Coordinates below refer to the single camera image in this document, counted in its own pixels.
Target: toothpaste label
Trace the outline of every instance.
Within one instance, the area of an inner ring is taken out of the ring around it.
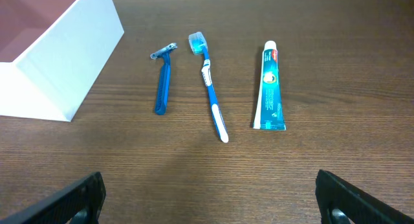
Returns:
[[[282,112],[277,50],[268,49],[263,53],[262,80],[260,128],[286,130]]]

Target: open box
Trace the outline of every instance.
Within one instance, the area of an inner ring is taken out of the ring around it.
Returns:
[[[0,115],[71,121],[123,33],[112,0],[0,0]]]

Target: toothpaste cap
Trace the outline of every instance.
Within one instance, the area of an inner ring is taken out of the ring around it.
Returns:
[[[274,49],[276,50],[276,43],[272,40],[269,40],[265,43],[265,50]]]

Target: blue toothpaste tube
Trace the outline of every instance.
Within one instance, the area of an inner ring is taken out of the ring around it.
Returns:
[[[286,130],[279,85],[278,50],[274,41],[266,42],[262,54],[259,100],[253,128]]]

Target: toiletry item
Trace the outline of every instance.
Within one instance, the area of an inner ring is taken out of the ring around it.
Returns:
[[[161,67],[160,80],[158,81],[157,102],[155,104],[155,113],[164,115],[167,110],[169,78],[171,76],[171,62],[169,54],[177,48],[176,43],[171,43],[168,46],[151,54],[151,59],[163,58],[164,65]]]
[[[210,106],[212,109],[213,121],[215,128],[220,136],[220,139],[224,142],[228,142],[228,134],[226,126],[224,125],[223,117],[219,107],[219,102],[215,96],[212,76],[210,74],[210,57],[208,55],[207,42],[201,32],[197,32],[188,36],[190,47],[195,55],[204,54],[204,65],[201,69],[204,83],[208,90],[208,96],[210,97]]]
[[[279,84],[278,50],[274,41],[266,42],[262,53],[259,98],[253,128],[286,130]]]

